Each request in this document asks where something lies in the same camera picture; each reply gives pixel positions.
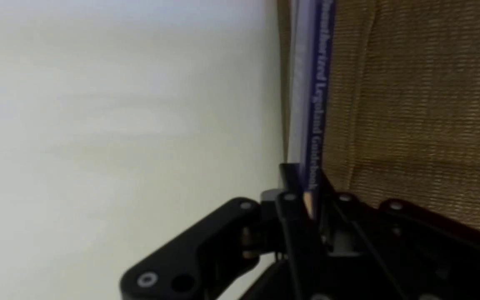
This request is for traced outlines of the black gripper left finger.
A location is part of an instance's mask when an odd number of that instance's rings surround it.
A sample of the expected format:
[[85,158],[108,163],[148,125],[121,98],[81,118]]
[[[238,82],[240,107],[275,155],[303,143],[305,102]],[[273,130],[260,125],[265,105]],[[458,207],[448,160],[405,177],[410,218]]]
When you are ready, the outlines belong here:
[[298,165],[281,163],[283,192],[276,198],[295,300],[330,300],[325,253],[316,227],[306,213]]

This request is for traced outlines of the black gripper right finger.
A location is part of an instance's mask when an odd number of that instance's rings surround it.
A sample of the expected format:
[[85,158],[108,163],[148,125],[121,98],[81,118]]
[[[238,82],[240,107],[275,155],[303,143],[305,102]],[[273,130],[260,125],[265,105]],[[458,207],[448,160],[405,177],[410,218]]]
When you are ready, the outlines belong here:
[[338,300],[396,300],[386,277],[368,253],[358,233],[345,222],[333,203],[338,193],[326,178],[320,175],[318,188],[318,225],[325,252],[331,262],[330,272],[338,280]]

